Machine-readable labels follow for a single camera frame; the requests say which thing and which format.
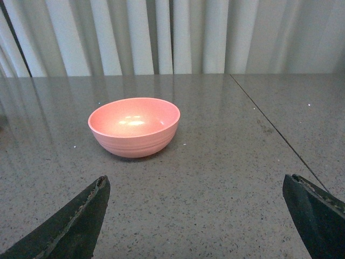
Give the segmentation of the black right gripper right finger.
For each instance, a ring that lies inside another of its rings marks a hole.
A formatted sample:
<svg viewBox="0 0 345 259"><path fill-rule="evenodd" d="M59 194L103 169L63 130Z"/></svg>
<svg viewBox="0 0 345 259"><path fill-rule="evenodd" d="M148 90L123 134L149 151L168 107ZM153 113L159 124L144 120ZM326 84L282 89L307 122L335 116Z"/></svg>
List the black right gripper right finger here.
<svg viewBox="0 0 345 259"><path fill-rule="evenodd" d="M311 258L344 258L344 202L296 174L282 193Z"/></svg>

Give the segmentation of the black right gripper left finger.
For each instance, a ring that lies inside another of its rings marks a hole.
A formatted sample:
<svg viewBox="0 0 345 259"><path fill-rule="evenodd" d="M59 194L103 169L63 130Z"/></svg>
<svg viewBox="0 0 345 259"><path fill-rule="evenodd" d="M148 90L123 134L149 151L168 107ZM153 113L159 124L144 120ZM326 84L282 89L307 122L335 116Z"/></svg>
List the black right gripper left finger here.
<svg viewBox="0 0 345 259"><path fill-rule="evenodd" d="M1 258L92 258L111 185L101 176Z"/></svg>

